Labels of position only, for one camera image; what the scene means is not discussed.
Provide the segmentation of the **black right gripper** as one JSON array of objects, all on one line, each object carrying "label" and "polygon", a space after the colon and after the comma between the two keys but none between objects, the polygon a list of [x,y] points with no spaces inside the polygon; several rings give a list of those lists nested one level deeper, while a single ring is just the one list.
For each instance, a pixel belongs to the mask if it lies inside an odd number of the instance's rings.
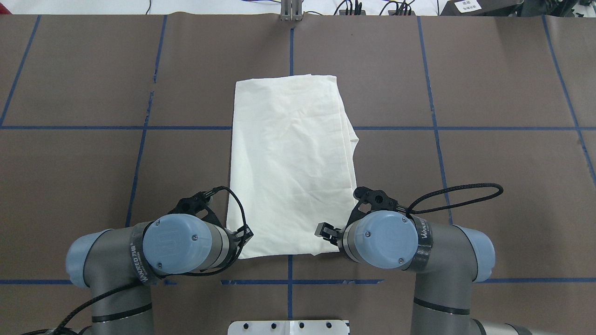
[{"label": "black right gripper", "polygon": [[335,242],[339,251],[345,254],[344,237],[345,227],[334,227],[330,223],[321,222],[315,229],[315,236],[321,237],[325,241]]}]

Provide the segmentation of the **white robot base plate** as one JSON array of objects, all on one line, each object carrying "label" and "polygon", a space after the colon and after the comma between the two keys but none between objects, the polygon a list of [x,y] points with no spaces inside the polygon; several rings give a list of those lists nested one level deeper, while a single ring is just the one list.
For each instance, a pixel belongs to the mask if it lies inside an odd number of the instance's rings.
[{"label": "white robot base plate", "polygon": [[232,322],[228,335],[349,335],[344,320],[270,320]]}]

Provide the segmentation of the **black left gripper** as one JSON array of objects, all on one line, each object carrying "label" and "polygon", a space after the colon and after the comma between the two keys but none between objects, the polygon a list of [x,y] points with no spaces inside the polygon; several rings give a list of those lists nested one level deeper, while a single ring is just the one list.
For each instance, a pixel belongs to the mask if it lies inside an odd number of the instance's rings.
[{"label": "black left gripper", "polygon": [[254,236],[251,228],[248,225],[243,225],[236,231],[231,231],[226,228],[226,235],[229,241],[229,250],[226,255],[226,261],[232,261],[238,254],[240,247],[244,247],[246,243]]}]

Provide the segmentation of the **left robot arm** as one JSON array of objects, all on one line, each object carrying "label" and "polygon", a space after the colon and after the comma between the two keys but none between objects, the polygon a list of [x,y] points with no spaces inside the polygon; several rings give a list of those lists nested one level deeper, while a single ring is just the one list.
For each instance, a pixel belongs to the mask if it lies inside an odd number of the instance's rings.
[{"label": "left robot arm", "polygon": [[153,222],[87,234],[72,242],[65,261],[70,281],[92,298],[54,329],[74,334],[68,323],[92,309],[81,335],[153,335],[151,287],[168,276],[211,276],[238,259],[253,232],[247,224],[231,232],[189,214],[167,214]]}]

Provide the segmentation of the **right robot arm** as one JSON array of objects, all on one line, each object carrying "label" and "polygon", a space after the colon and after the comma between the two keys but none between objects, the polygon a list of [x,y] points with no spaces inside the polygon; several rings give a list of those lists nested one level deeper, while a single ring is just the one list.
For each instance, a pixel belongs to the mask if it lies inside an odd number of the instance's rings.
[{"label": "right robot arm", "polygon": [[472,284],[487,280],[496,264],[494,245],[481,231],[381,210],[344,228],[319,223],[315,235],[356,263],[415,273],[412,335],[534,333],[471,318]]}]

